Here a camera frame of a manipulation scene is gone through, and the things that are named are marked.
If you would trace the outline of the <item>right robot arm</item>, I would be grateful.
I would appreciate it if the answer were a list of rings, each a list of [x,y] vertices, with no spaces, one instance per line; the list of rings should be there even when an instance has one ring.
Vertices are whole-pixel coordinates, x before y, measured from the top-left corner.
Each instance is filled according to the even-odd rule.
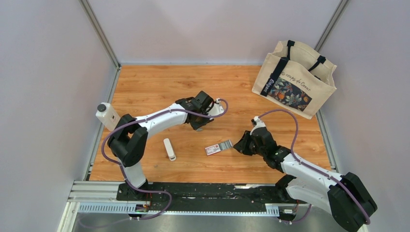
[[[348,232],[358,231],[378,209],[356,174],[331,172],[292,154],[278,145],[265,127],[245,131],[233,148],[244,155],[259,155],[270,168],[285,174],[277,182],[278,200],[317,206]]]

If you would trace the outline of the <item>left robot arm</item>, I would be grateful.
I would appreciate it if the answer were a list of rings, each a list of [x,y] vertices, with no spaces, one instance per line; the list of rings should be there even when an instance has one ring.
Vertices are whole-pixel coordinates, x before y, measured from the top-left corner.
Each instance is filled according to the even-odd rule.
[[[170,106],[145,116],[132,117],[123,115],[118,124],[104,138],[101,151],[106,158],[107,145],[116,159],[108,161],[120,166],[129,188],[129,194],[135,200],[143,200],[148,193],[141,159],[145,153],[149,138],[173,126],[189,124],[194,130],[212,122],[225,113],[221,99],[213,99],[204,91],[195,97],[182,98]]]

